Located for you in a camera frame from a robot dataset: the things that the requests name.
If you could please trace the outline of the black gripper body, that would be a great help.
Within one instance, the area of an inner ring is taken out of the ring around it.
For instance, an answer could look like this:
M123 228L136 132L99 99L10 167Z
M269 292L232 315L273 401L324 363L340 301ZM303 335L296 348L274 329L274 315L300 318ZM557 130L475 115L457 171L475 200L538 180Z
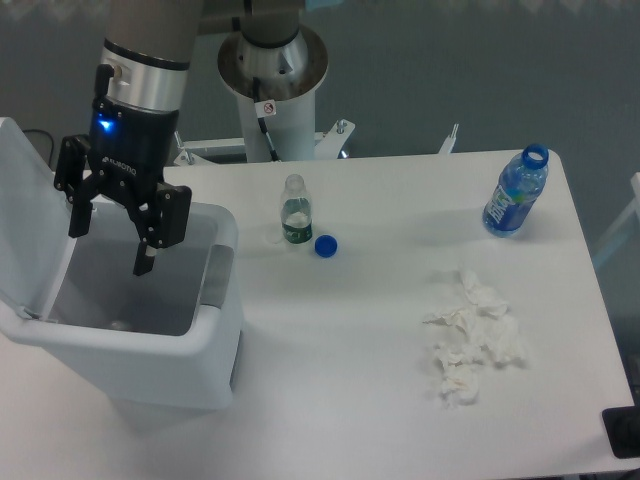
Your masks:
M150 207L179 118L172 70L102 63L96 69L89 164L98 192L117 203Z

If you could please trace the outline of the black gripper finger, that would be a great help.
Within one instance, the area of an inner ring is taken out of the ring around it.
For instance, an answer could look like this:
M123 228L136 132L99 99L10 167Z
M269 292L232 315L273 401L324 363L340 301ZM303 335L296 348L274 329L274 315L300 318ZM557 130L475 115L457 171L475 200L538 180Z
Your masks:
M87 134L71 135L62 139L54 187L65 194L71 206L68 229L70 238L84 236L90 228L92 199L97 195L97 183L92 174L84 177L89 151L90 142Z
M150 273L156 251L181 243L186 235L192 191L187 186L174 186L164 182L157 184L151 197L135 205L133 216L139 245L133 274Z

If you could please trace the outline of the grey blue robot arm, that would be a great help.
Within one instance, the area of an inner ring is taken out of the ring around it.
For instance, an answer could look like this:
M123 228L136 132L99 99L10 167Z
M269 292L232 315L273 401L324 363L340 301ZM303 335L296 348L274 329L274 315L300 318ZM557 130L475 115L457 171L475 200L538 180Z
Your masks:
M71 205L69 235L88 233L93 199L127 210L140 239L133 272L183 241L192 192L164 180L197 35L267 17L268 41L291 40L304 1L114 1L96 68L90 130L62 140L54 186Z

